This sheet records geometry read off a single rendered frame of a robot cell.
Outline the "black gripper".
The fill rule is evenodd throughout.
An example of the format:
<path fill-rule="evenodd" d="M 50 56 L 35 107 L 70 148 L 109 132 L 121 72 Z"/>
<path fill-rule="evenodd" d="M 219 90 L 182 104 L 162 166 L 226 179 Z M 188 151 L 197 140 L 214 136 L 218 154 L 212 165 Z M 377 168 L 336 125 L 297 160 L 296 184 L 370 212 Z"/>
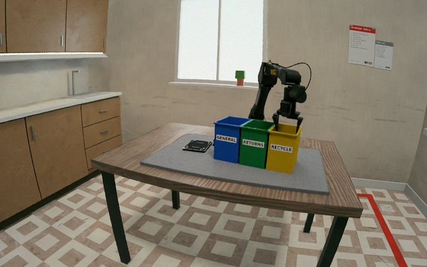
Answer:
<path fill-rule="evenodd" d="M 275 112 L 272 116 L 272 119 L 273 119 L 274 124 L 275 124 L 276 131 L 278 129 L 278 124 L 279 124 L 279 115 L 281 115 L 280 109 L 278 109 L 277 112 Z M 289 119 L 297 120 L 296 134 L 297 134 L 298 129 L 299 129 L 299 127 L 303 121 L 303 117 L 298 118 L 299 115 L 300 115 L 300 112 L 296 111 L 295 113 L 290 113 L 290 116 L 287 117 Z"/>

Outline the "black rectangular frame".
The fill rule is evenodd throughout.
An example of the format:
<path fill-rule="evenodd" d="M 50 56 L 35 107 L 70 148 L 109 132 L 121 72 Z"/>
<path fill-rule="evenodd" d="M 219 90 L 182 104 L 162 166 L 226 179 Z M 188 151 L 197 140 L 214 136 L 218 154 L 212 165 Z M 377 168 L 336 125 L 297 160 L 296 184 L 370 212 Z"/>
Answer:
<path fill-rule="evenodd" d="M 182 150 L 205 153 L 211 145 L 211 141 L 191 140 Z"/>

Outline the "yellow open bin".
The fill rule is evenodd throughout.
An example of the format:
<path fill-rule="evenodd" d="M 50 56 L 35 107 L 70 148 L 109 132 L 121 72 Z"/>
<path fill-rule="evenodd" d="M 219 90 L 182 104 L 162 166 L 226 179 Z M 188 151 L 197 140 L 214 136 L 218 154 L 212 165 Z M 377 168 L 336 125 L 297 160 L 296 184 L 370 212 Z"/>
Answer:
<path fill-rule="evenodd" d="M 275 126 L 269 130 L 266 170 L 292 173 L 297 160 L 301 129 L 300 126 L 296 134 L 296 126 L 279 123 L 278 131 Z"/>

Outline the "blue bin labelled general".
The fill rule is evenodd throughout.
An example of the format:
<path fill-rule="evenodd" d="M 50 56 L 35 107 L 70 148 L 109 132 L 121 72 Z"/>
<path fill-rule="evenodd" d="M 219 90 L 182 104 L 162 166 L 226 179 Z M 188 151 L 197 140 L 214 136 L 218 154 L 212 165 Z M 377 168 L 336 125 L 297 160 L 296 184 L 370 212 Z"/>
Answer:
<path fill-rule="evenodd" d="M 251 121 L 249 118 L 228 116 L 214 122 L 214 158 L 237 164 L 240 156 L 241 128 Z"/>

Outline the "green bin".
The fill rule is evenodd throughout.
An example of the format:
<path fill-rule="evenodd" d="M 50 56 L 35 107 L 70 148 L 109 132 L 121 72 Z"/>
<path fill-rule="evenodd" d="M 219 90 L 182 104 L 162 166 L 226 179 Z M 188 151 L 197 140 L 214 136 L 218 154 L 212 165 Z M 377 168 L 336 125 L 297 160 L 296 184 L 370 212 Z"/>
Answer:
<path fill-rule="evenodd" d="M 274 122 L 252 119 L 240 126 L 240 165 L 265 168 L 269 146 L 269 130 L 274 125 Z"/>

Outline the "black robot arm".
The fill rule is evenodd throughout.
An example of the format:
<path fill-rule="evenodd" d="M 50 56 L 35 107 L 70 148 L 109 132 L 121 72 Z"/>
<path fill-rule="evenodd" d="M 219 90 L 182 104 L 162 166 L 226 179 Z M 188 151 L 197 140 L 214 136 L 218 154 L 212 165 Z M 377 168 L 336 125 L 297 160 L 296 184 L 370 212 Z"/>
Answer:
<path fill-rule="evenodd" d="M 265 103 L 271 88 L 274 87 L 274 85 L 276 85 L 277 83 L 277 78 L 280 79 L 282 85 L 288 85 L 288 87 L 284 88 L 284 99 L 286 99 L 287 101 L 281 100 L 280 102 L 281 116 L 289 117 L 290 113 L 296 112 L 296 102 L 304 103 L 306 101 L 306 92 L 301 95 L 301 93 L 305 90 L 305 86 L 300 85 L 301 75 L 298 71 L 283 68 L 272 63 L 270 64 L 267 62 L 261 62 L 261 66 L 257 76 L 259 90 L 257 93 L 256 101 L 253 107 L 251 108 L 248 118 L 261 121 L 264 120 Z M 294 100 L 295 102 L 291 103 L 290 100 Z M 290 108 L 288 108 L 289 104 Z"/>

